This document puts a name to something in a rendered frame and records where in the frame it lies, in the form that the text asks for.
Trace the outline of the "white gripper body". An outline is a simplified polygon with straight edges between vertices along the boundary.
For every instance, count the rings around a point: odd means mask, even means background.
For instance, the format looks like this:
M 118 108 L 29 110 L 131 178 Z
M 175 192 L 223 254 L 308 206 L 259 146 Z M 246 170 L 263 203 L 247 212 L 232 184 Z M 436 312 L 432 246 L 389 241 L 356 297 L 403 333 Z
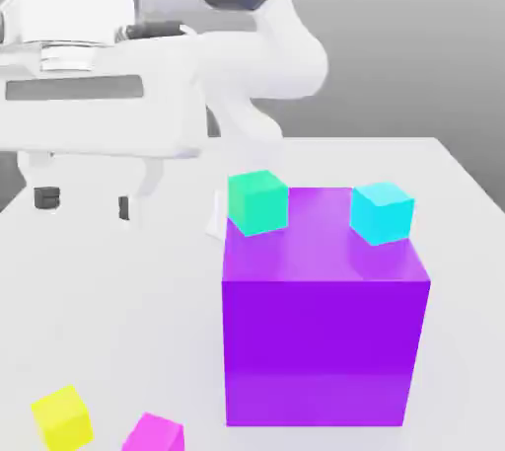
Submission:
M 37 43 L 0 45 L 0 150 L 189 158 L 206 140 L 197 39 L 122 41 L 90 71 L 43 71 Z

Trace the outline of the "small green cube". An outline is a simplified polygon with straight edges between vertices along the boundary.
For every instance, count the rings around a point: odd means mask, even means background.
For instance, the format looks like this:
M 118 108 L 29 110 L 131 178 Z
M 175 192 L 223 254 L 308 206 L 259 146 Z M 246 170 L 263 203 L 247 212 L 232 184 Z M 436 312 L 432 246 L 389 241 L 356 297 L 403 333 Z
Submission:
M 246 237 L 288 226 L 289 187 L 267 170 L 228 178 L 228 217 Z

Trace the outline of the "small cyan cube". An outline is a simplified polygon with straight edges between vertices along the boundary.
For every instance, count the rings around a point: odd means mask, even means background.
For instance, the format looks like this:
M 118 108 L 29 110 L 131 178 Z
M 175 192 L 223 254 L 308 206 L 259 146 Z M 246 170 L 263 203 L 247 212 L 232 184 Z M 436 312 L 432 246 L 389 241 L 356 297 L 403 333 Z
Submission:
M 393 183 L 356 187 L 351 193 L 349 226 L 371 246 L 407 239 L 415 200 Z

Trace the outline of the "small yellow cube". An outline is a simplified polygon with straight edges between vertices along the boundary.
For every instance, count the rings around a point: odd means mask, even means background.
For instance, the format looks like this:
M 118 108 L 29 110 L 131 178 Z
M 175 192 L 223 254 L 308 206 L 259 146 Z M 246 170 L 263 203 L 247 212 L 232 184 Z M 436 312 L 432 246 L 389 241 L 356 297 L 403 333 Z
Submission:
M 73 385 L 31 404 L 46 451 L 77 451 L 94 439 L 90 415 Z

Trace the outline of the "small magenta cube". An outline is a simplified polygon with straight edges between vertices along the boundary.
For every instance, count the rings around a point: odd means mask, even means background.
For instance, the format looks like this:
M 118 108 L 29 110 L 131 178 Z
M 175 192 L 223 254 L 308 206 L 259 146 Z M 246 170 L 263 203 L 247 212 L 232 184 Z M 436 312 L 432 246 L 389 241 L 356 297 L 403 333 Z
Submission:
M 122 444 L 121 451 L 184 451 L 183 426 L 144 413 Z

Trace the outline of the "large purple box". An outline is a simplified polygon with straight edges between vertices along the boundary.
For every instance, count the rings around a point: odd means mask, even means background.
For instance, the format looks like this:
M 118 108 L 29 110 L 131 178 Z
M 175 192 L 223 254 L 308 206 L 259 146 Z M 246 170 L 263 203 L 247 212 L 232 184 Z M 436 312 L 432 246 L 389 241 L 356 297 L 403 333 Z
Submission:
M 402 424 L 430 279 L 409 240 L 356 234 L 350 203 L 347 188 L 293 188 L 286 229 L 228 227 L 229 425 Z

